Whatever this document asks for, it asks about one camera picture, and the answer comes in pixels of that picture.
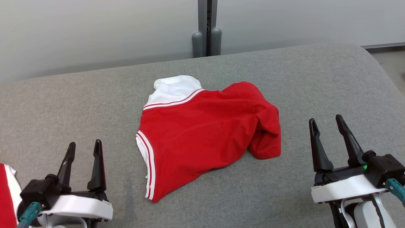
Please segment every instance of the cable connector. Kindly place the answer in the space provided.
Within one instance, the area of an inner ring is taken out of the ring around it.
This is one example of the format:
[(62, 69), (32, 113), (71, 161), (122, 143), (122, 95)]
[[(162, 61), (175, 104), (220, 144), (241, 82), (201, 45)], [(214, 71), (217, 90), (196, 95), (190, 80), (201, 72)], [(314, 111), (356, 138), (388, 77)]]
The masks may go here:
[(405, 188), (394, 178), (388, 179), (384, 182), (385, 187), (396, 196), (405, 206)]
[(43, 206), (38, 202), (32, 202), (28, 208), (25, 210), (24, 214), (20, 217), (20, 222), (16, 228), (27, 228), (30, 226), (32, 221), (39, 215), (42, 211)]

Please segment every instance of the folded red shirt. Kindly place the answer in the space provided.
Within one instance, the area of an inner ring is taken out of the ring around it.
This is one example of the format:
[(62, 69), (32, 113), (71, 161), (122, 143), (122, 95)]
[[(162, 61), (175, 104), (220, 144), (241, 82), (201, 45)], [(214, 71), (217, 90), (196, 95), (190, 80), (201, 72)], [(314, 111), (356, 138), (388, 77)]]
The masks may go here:
[(208, 91), (181, 75), (158, 79), (154, 88), (136, 135), (147, 166), (145, 197), (153, 202), (247, 149), (257, 159), (280, 155), (278, 109), (252, 83)]

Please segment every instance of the white wall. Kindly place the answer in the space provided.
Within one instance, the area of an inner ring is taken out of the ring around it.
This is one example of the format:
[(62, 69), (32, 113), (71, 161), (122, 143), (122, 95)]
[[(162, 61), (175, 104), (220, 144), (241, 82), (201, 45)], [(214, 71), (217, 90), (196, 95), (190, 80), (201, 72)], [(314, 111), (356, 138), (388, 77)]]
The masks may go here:
[(0, 82), (192, 57), (197, 0), (2, 0)]
[(405, 42), (404, 0), (218, 0), (221, 54), (320, 42)]

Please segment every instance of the gray upholstered table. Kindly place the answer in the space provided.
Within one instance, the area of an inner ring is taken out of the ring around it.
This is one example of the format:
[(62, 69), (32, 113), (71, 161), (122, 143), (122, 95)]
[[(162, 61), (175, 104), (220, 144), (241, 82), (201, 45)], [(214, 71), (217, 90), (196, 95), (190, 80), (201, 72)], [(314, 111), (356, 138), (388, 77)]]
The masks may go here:
[[(142, 106), (158, 78), (191, 75), (208, 90), (254, 83), (280, 112), (281, 156), (236, 163), (202, 175), (153, 204), (144, 197), (146, 165), (136, 147)], [(25, 186), (56, 173), (77, 144), (71, 186), (85, 190), (95, 139), (103, 142), (114, 219), (99, 227), (333, 227), (328, 205), (314, 204), (308, 120), (329, 159), (346, 165), (335, 123), (342, 114), (364, 151), (405, 163), (405, 99), (360, 47), (311, 45), (41, 77), (0, 86), (0, 162)], [(398, 227), (405, 210), (383, 203)]]

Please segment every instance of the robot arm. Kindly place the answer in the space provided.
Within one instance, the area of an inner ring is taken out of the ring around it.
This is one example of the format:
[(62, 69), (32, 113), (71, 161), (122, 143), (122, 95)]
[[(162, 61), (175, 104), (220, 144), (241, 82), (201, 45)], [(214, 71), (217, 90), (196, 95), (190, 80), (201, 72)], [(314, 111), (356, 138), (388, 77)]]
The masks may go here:
[(58, 175), (49, 174), (44, 180), (31, 180), (22, 190), (22, 202), (18, 206), (20, 218), (32, 202), (39, 202), (42, 211), (31, 223), (34, 227), (63, 227), (69, 224), (82, 224), (84, 228), (96, 228), (99, 222), (113, 218), (113, 207), (105, 194), (106, 181), (102, 144), (96, 140), (93, 156), (92, 178), (88, 191), (72, 192), (70, 171), (75, 159), (76, 144), (69, 144)]
[[(336, 122), (349, 155), (348, 166), (341, 168), (334, 168), (328, 160), (315, 120), (309, 120), (313, 170), (316, 172), (311, 191), (314, 202), (330, 205), (336, 228), (395, 228), (379, 196), (395, 189), (394, 186), (386, 188), (391, 181), (396, 181), (393, 184), (398, 191), (403, 190), (405, 167), (390, 154), (364, 153), (341, 115), (336, 115)], [(345, 206), (345, 201), (357, 198), (363, 202)]]

